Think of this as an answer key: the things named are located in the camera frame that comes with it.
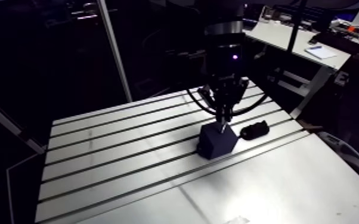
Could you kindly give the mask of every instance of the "notebook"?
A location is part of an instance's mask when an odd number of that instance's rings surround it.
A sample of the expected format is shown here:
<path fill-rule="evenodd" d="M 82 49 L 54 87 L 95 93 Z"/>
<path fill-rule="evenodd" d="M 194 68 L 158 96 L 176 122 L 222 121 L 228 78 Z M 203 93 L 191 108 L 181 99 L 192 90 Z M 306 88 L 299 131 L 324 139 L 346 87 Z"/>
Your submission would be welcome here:
<path fill-rule="evenodd" d="M 313 46 L 311 48 L 306 48 L 305 51 L 313 56 L 316 56 L 320 59 L 326 59 L 337 56 L 334 52 L 326 49 L 322 46 Z"/>

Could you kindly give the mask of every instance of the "table surface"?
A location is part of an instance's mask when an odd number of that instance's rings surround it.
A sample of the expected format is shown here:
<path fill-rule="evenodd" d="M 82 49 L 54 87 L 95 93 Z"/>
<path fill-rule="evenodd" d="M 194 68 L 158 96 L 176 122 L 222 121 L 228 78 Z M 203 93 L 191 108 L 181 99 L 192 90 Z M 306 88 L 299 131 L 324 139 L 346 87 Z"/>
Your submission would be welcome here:
<path fill-rule="evenodd" d="M 251 83 L 236 107 L 262 94 Z M 55 121 L 36 222 L 359 223 L 359 176 L 270 98 L 231 122 L 269 134 L 208 161 L 214 120 L 181 91 Z"/>
<path fill-rule="evenodd" d="M 282 50 L 287 50 L 289 39 L 291 37 L 292 27 L 275 23 L 273 21 L 270 21 L 269 23 L 259 22 L 253 30 L 243 30 L 243 32 L 246 34 L 246 36 L 266 43 L 267 45 L 271 45 Z M 308 44 L 314 35 L 315 33 L 313 32 L 299 30 L 293 47 L 293 53 L 299 57 L 313 61 L 322 66 L 328 66 L 335 70 L 339 70 L 351 55 L 319 42 L 315 45 Z M 335 54 L 337 54 L 337 56 L 327 59 L 319 59 L 305 51 L 306 48 L 312 46 L 323 46 L 333 51 Z"/>

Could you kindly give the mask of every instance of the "black cable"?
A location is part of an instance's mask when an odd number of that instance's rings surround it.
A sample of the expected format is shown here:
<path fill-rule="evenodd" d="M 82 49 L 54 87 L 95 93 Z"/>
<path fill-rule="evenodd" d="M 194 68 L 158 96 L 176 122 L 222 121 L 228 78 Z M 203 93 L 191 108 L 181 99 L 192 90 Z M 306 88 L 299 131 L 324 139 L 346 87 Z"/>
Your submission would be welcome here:
<path fill-rule="evenodd" d="M 216 113 L 207 109 L 206 107 L 204 107 L 203 105 L 201 105 L 201 103 L 199 103 L 199 101 L 197 99 L 195 99 L 195 97 L 192 95 L 191 91 L 189 91 L 189 89 L 187 89 L 187 93 L 188 95 L 191 97 L 191 99 L 202 109 L 204 110 L 205 112 L 208 112 L 209 114 L 211 115 L 214 115 L 216 116 Z"/>
<path fill-rule="evenodd" d="M 263 101 L 265 101 L 267 98 L 267 94 L 264 94 L 263 97 L 261 97 L 259 100 L 257 100 L 254 104 L 252 104 L 250 107 L 246 107 L 244 109 L 241 109 L 239 111 L 235 111 L 235 112 L 232 112 L 230 115 L 231 116 L 238 116 L 238 115 L 241 115 L 241 114 L 244 114 L 244 113 L 247 113 L 251 110 L 253 110 L 255 107 L 257 107 L 259 104 L 261 104 Z"/>
<path fill-rule="evenodd" d="M 192 95 L 191 91 L 189 91 L 189 89 L 187 89 L 187 93 L 188 95 L 191 97 L 191 99 L 202 109 L 204 110 L 205 112 L 208 112 L 209 114 L 211 115 L 214 115 L 216 116 L 216 113 L 207 109 L 206 107 L 204 107 L 203 105 L 201 105 L 201 103 L 199 103 L 199 101 L 197 99 L 195 99 L 195 97 Z M 247 113 L 251 110 L 253 110 L 254 108 L 256 108 L 259 104 L 261 104 L 263 101 L 266 100 L 267 98 L 267 94 L 263 95 L 263 97 L 261 97 L 259 100 L 257 100 L 254 104 L 252 104 L 250 107 L 247 107 L 247 108 L 244 108 L 244 109 L 241 109 L 239 111 L 235 111 L 235 112 L 232 112 L 230 114 L 230 116 L 238 116 L 238 115 L 241 115 L 241 114 L 244 114 L 244 113 Z"/>

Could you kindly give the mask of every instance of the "blue pen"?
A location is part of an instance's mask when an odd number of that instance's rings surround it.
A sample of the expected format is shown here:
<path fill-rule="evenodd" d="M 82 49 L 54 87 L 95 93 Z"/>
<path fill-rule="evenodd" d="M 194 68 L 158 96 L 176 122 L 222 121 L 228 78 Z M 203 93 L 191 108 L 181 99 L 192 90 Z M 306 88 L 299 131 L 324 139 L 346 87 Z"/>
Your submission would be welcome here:
<path fill-rule="evenodd" d="M 320 49 L 321 48 L 321 46 L 313 46 L 313 47 L 311 47 L 311 48 L 308 48 L 309 50 L 314 50 L 314 49 Z"/>

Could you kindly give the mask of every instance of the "glass panel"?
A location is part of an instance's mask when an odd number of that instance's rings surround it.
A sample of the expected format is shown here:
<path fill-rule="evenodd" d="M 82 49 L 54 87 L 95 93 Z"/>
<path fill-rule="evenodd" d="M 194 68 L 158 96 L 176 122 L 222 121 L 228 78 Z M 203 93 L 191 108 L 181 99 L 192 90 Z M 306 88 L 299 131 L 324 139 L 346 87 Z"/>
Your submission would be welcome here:
<path fill-rule="evenodd" d="M 124 102 L 95 2 L 0 1 L 0 108 L 28 133 Z"/>
<path fill-rule="evenodd" d="M 134 100 L 183 90 L 200 78 L 203 57 L 187 54 L 203 49 L 199 15 L 177 2 L 106 1 Z"/>

